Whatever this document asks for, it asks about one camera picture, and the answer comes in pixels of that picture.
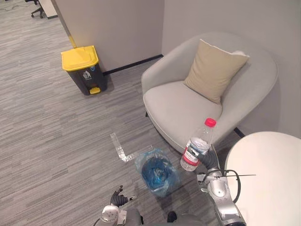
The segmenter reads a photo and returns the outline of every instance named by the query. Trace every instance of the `chair cushion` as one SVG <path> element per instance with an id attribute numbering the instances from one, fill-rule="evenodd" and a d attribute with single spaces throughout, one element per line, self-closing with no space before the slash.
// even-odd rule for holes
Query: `chair cushion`
<path id="1" fill-rule="evenodd" d="M 221 105 L 191 90 L 183 81 L 151 88 L 143 100 L 156 129 L 181 153 L 191 134 L 206 118 L 217 120 L 222 113 Z"/>
<path id="2" fill-rule="evenodd" d="M 221 95 L 232 77 L 247 62 L 249 56 L 241 51 L 226 52 L 200 40 L 185 85 L 219 104 Z"/>

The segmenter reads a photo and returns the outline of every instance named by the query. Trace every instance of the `desk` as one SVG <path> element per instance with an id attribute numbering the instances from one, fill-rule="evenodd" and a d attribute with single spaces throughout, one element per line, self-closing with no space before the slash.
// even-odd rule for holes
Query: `desk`
<path id="1" fill-rule="evenodd" d="M 244 137 L 230 150 L 226 169 L 241 177 L 236 203 L 247 226 L 301 225 L 301 140 L 287 134 L 259 132 Z M 237 181 L 228 177 L 232 198 Z"/>
<path id="2" fill-rule="evenodd" d="M 39 0 L 39 2 L 40 2 L 48 19 L 57 17 L 56 10 L 53 7 L 51 0 Z"/>

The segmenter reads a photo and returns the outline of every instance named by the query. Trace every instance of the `water bottle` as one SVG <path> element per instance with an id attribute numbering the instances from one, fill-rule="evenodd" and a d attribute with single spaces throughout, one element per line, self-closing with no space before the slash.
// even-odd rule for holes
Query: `water bottle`
<path id="1" fill-rule="evenodd" d="M 197 129 L 190 137 L 180 160 L 181 166 L 187 171 L 194 171 L 200 164 L 198 155 L 205 155 L 211 145 L 213 128 L 216 121 L 207 118 L 205 124 Z"/>

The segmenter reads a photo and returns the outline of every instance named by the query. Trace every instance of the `black baseboard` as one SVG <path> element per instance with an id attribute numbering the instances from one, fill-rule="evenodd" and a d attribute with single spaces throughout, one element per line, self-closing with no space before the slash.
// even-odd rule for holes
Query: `black baseboard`
<path id="1" fill-rule="evenodd" d="M 145 62 L 148 62 L 148 61 L 151 61 L 151 60 L 154 60 L 154 59 L 158 59 L 158 58 L 161 58 L 161 57 L 163 57 L 162 54 L 147 58 L 145 60 L 140 60 L 140 61 L 137 61 L 135 63 L 129 64 L 129 65 L 125 65 L 125 66 L 122 66 L 122 67 L 119 67 L 119 68 L 115 68 L 115 69 L 103 72 L 103 75 L 108 75 L 108 74 L 112 74 L 112 73 L 115 73 L 115 72 L 119 72 L 119 71 L 122 71 L 124 69 L 130 68 L 130 67 L 133 67 L 133 66 L 136 66 L 136 65 L 140 65 L 140 64 L 143 64 Z"/>
<path id="2" fill-rule="evenodd" d="M 57 18 L 57 17 L 58 17 L 58 15 L 54 15 L 54 16 L 47 17 L 47 19 L 49 20 L 49 19 Z"/>
<path id="3" fill-rule="evenodd" d="M 245 137 L 245 134 L 242 131 L 240 131 L 237 127 L 234 129 L 234 132 L 236 132 L 236 134 L 239 135 L 240 138 Z"/>

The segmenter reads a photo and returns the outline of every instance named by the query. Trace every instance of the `plastic bag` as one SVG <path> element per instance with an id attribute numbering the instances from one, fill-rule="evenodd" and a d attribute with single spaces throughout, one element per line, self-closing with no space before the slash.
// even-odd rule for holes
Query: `plastic bag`
<path id="1" fill-rule="evenodd" d="M 180 184 L 176 169 L 160 149 L 140 154 L 135 165 L 147 187 L 157 196 L 168 195 Z"/>

